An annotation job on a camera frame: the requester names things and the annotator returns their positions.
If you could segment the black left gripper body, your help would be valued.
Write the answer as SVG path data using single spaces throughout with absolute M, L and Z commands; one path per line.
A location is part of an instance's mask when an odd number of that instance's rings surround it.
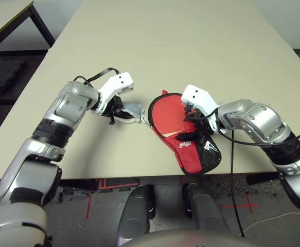
M 101 114 L 104 117 L 110 117 L 114 113 L 118 112 L 123 107 L 122 100 L 119 96 L 114 96 L 104 108 L 103 113 Z

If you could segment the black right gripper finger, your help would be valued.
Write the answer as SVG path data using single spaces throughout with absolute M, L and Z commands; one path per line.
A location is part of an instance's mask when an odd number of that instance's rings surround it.
M 183 132 L 179 133 L 175 138 L 177 140 L 198 140 L 199 135 L 196 132 Z

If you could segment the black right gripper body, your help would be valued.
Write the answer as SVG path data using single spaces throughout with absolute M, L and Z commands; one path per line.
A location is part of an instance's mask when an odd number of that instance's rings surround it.
M 213 135 L 214 131 L 209 124 L 209 117 L 213 114 L 214 112 L 211 112 L 208 116 L 204 116 L 199 109 L 187 103 L 184 107 L 183 122 L 189 124 L 189 127 L 184 132 L 196 132 L 199 137 Z

